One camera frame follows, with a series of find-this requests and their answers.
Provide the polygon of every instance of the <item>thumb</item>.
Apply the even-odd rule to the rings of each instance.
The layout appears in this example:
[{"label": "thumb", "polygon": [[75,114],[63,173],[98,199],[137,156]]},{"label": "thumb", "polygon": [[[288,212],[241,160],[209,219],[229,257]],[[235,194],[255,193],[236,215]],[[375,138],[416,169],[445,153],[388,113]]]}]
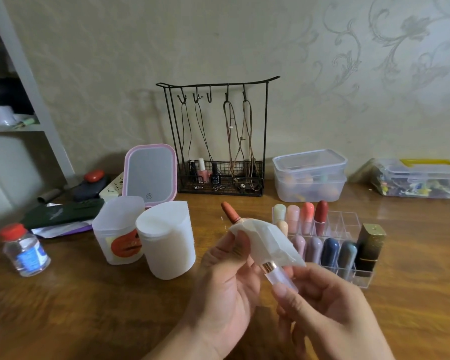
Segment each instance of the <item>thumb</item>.
[{"label": "thumb", "polygon": [[300,294],[282,283],[273,285],[273,296],[286,314],[295,321],[307,334],[316,333],[323,320],[321,315]]},{"label": "thumb", "polygon": [[243,231],[235,236],[235,243],[224,260],[212,267],[213,276],[219,282],[226,282],[234,277],[238,270],[247,263],[250,255],[250,239]]}]

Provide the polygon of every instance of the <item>shelf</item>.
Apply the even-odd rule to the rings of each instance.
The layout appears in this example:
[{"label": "shelf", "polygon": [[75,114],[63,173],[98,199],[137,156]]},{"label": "shelf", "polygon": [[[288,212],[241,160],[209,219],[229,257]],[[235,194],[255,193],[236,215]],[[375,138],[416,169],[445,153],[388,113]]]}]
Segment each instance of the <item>shelf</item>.
[{"label": "shelf", "polygon": [[0,126],[0,133],[42,132],[44,129],[40,124],[28,125],[17,130],[12,126]]}]

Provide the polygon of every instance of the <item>wallpaper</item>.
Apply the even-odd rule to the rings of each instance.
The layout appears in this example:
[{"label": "wallpaper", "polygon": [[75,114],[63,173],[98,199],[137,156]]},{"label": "wallpaper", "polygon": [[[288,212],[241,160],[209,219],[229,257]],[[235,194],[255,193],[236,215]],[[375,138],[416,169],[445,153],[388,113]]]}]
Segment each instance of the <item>wallpaper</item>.
[{"label": "wallpaper", "polygon": [[[119,172],[135,145],[173,145],[157,82],[275,75],[267,169],[321,148],[345,155],[348,174],[372,157],[450,157],[450,0],[4,1],[78,174]],[[186,158],[207,156],[206,140],[227,159],[226,90],[212,103],[198,90],[202,115],[193,92],[186,109],[174,96]],[[261,157],[264,89],[246,93]],[[242,89],[229,96],[240,121]]]}]

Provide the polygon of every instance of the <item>person's left hand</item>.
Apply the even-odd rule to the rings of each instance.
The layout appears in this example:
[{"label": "person's left hand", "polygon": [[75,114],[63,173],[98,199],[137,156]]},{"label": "person's left hand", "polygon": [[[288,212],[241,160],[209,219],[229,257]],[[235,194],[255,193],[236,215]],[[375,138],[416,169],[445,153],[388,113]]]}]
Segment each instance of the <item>person's left hand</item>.
[{"label": "person's left hand", "polygon": [[236,237],[227,232],[201,260],[183,321],[220,359],[232,351],[250,323],[259,302],[260,271],[250,258],[250,239],[243,231]]}]

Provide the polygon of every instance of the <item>black wire rack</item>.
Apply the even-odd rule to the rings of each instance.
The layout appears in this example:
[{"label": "black wire rack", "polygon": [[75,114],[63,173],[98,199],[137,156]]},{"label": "black wire rack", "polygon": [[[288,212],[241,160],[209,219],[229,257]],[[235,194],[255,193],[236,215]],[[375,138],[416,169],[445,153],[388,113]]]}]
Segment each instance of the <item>black wire rack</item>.
[{"label": "black wire rack", "polygon": [[[234,195],[234,196],[256,196],[261,197],[264,193],[264,178],[265,178],[265,148],[267,142],[267,113],[268,113],[268,87],[271,81],[280,78],[276,76],[269,79],[254,81],[254,82],[241,82],[241,83],[209,83],[209,84],[190,84],[190,85],[173,85],[168,83],[157,83],[156,85],[163,88],[163,93],[165,95],[165,101],[168,111],[168,119],[170,121],[170,129],[172,130],[173,144],[175,148],[176,158],[178,162],[178,192],[180,193],[202,193],[202,194],[224,194],[224,195]],[[242,160],[234,161],[231,165],[229,161],[204,161],[205,169],[212,172],[215,169],[218,173],[218,178],[215,176],[214,179],[204,182],[203,177],[197,174],[198,161],[185,160],[183,153],[185,136],[180,135],[179,124],[177,120],[177,115],[175,111],[176,101],[174,102],[174,90],[180,90],[180,94],[176,97],[179,100],[177,104],[178,109],[186,106],[187,95],[184,93],[184,88],[195,89],[193,95],[193,102],[196,104],[199,100],[199,87],[208,87],[207,101],[212,102],[212,87],[226,87],[227,92],[225,93],[225,102],[228,102],[229,87],[230,86],[243,86],[243,97],[244,101],[247,100],[247,93],[245,86],[255,85],[255,84],[265,84],[265,112],[263,117],[264,122],[264,132],[263,132],[263,159],[259,160]],[[207,141],[205,138],[205,127],[203,126],[202,136],[205,145]]]}]

